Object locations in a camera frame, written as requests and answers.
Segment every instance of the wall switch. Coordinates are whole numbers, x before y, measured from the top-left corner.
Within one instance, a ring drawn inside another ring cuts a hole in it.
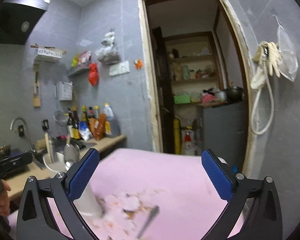
[[[23,128],[23,125],[19,125],[17,131],[18,131],[19,137],[25,136],[25,129]]]
[[[117,76],[117,75],[122,75],[122,74],[126,74],[126,73],[130,73],[128,61],[112,65],[110,67],[110,71],[109,71],[110,76]]]

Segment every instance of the cooking pot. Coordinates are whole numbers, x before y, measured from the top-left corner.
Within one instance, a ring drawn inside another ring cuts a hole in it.
[[[243,88],[228,88],[225,90],[228,100],[231,102],[242,101]]]
[[[3,145],[0,147],[0,159],[9,156],[11,153],[11,145]]]
[[[216,92],[214,96],[218,101],[227,101],[227,93],[225,91]]]

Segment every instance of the plastic bag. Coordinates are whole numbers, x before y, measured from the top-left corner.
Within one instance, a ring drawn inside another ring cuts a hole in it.
[[[115,45],[115,33],[113,29],[105,35],[101,44],[104,47],[95,52],[98,61],[108,65],[116,64],[121,61],[119,51]]]
[[[285,32],[284,28],[281,26],[278,18],[275,15],[277,23],[279,25],[277,30],[279,53],[281,55],[281,60],[278,63],[280,73],[294,82],[297,76],[297,70],[299,67],[296,49],[291,42],[288,34]]]
[[[98,73],[98,67],[97,67],[97,63],[91,63],[89,64],[89,75],[88,75],[88,79],[89,82],[92,86],[95,86],[99,83],[99,73]]]
[[[91,60],[91,52],[85,51],[84,53],[81,53],[78,58],[78,64],[77,66],[88,66],[90,64]]]
[[[85,122],[79,123],[79,133],[81,134],[81,137],[85,141],[89,141],[92,138],[92,134]]]

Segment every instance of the yellow gas cylinder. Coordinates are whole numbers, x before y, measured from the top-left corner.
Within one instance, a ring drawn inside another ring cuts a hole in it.
[[[180,133],[180,120],[173,119],[173,133],[174,133],[174,153],[181,154],[181,133]]]

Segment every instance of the faucet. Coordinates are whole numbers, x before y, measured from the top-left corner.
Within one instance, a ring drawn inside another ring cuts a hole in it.
[[[16,117],[15,119],[13,119],[12,122],[11,122],[11,124],[10,124],[10,130],[13,130],[13,124],[15,123],[16,120],[22,121],[23,124],[25,125],[25,134],[26,134],[26,137],[28,138],[28,143],[29,143],[30,151],[31,151],[32,153],[35,153],[36,150],[34,149],[34,145],[33,145],[32,142],[31,142],[28,124],[27,124],[27,122],[26,122],[26,120],[25,120],[24,118],[22,118],[22,117]]]

